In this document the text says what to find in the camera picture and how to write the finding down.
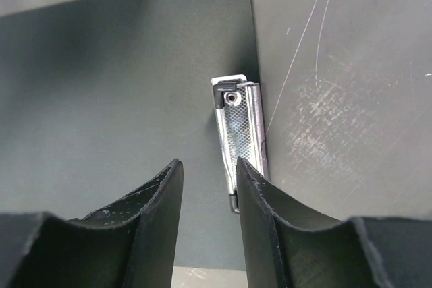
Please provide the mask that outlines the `black clipboard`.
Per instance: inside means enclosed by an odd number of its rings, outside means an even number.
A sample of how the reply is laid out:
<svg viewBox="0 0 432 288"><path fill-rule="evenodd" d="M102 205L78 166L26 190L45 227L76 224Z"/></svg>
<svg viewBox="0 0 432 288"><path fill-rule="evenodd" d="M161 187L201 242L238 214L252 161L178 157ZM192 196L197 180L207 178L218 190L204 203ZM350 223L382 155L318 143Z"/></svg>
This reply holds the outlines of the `black clipboard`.
<svg viewBox="0 0 432 288"><path fill-rule="evenodd" d="M251 0L77 0L1 18L1 210L83 217L184 166L175 264L244 270L211 78L259 75Z"/></svg>

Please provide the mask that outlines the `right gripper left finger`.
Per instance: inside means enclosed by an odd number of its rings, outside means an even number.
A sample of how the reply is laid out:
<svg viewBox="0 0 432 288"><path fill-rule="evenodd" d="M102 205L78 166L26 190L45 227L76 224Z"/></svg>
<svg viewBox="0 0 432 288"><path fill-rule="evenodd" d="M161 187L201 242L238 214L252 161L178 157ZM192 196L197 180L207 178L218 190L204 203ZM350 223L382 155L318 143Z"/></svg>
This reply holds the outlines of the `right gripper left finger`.
<svg viewBox="0 0 432 288"><path fill-rule="evenodd" d="M1 215L2 287L169 287L184 170L154 178L82 219Z"/></svg>

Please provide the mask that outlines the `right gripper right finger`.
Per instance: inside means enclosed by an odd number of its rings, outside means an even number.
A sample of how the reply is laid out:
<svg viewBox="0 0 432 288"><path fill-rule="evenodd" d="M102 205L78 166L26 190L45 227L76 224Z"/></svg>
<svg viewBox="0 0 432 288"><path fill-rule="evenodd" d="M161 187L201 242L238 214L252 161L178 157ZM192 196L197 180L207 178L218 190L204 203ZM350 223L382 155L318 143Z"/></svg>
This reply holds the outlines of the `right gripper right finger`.
<svg viewBox="0 0 432 288"><path fill-rule="evenodd" d="M431 221L340 221L237 163L238 204L250 287L430 287Z"/></svg>

